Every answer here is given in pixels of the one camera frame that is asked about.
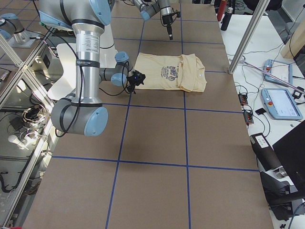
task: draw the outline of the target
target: red object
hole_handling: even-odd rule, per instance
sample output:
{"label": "red object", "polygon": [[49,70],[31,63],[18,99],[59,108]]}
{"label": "red object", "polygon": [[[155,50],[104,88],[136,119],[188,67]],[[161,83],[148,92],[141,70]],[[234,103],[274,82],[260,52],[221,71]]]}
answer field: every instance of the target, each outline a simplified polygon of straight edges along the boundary
{"label": "red object", "polygon": [[217,13],[217,20],[221,21],[221,18],[223,17],[225,8],[227,7],[227,0],[222,0],[219,6],[219,10]]}

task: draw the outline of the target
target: yellow cloth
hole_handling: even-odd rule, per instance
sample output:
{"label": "yellow cloth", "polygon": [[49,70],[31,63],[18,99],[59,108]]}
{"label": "yellow cloth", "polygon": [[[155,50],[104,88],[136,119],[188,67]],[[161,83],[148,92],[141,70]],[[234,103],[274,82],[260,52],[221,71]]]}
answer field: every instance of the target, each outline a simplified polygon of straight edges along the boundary
{"label": "yellow cloth", "polygon": [[137,89],[186,92],[204,92],[205,89],[205,67],[195,54],[155,56],[139,53],[134,68],[146,75],[144,85],[138,86]]}

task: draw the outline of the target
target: white desk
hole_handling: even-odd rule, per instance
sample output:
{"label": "white desk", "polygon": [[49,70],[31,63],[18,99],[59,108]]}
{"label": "white desk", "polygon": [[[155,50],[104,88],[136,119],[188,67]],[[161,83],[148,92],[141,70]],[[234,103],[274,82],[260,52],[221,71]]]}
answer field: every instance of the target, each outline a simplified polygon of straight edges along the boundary
{"label": "white desk", "polygon": [[[237,47],[244,35],[244,32],[249,24],[251,16],[247,15],[233,15],[229,24],[227,31],[222,31],[222,37],[224,40],[225,48],[229,59],[232,59],[237,50]],[[263,16],[259,25],[257,26],[251,41],[249,42],[245,53],[252,52],[252,51],[269,51],[273,48],[278,47],[280,44],[283,44],[281,38],[277,34],[275,28],[273,27],[272,23],[270,22],[267,16]],[[294,62],[292,59],[284,59],[281,54],[279,54],[280,49],[283,46],[280,46],[277,49],[274,49],[269,52],[253,52],[249,54],[245,54],[246,61],[257,66],[262,67],[267,59],[274,59],[278,61],[292,63]],[[263,74],[254,70],[250,67],[244,66],[244,74],[247,82],[259,87],[259,85],[263,81]],[[293,76],[302,77],[302,73],[296,66],[293,64]],[[242,65],[238,65],[236,71],[234,72],[234,81],[238,82],[240,85],[245,86],[248,89],[248,92],[257,92],[257,89],[251,85],[249,85],[245,81],[243,72],[242,72]],[[278,84],[269,83],[267,81],[263,82],[265,88],[286,88],[280,86]],[[293,79],[294,86],[301,86],[305,88],[305,80]],[[261,92],[259,92],[257,98],[257,94],[249,94],[248,95],[248,103],[255,111],[261,107],[263,107],[263,101],[261,98]],[[298,106],[301,113],[305,117],[305,105]],[[298,125],[299,121],[283,121],[283,120],[274,120],[268,113],[265,113],[266,117],[268,118],[270,125],[271,125],[271,132],[267,137],[268,142],[270,145],[273,145],[276,141],[278,141],[281,137],[283,137],[287,132],[293,129],[294,126]],[[263,121],[266,126],[265,135],[268,133],[268,122],[263,115],[260,115],[259,118]],[[262,132],[264,129],[262,123],[254,118],[254,124],[249,125],[248,133],[249,135],[253,135],[256,133]],[[273,215],[272,211],[270,211],[272,216],[274,228],[279,228],[282,224],[286,224],[286,228],[288,228],[289,221],[278,221],[275,216]],[[298,216],[294,218],[292,223],[291,229],[299,229],[304,227],[305,225],[305,216]]]}

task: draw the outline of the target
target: label sticker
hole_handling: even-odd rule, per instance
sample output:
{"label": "label sticker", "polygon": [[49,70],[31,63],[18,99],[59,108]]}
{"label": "label sticker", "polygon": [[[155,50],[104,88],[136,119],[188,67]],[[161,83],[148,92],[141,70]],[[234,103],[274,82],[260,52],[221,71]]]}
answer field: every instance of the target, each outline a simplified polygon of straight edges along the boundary
{"label": "label sticker", "polygon": [[266,140],[263,138],[263,136],[256,136],[255,138],[258,144],[261,146],[261,148],[266,148],[269,146]]}
{"label": "label sticker", "polygon": [[81,52],[100,53],[99,37],[90,34],[77,34],[76,38],[79,41],[79,48]]}

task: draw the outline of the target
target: black chair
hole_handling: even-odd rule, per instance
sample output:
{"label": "black chair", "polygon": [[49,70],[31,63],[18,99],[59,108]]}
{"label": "black chair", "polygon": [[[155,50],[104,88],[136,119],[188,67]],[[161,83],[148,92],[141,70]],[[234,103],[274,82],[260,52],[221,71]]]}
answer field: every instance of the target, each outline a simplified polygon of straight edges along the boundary
{"label": "black chair", "polygon": [[[250,9],[250,10],[255,10],[256,6],[259,2],[259,0],[243,0],[244,3],[246,4],[246,6]],[[278,10],[279,8],[281,8],[282,6],[282,1],[283,0],[270,0],[266,11],[268,10]]]}

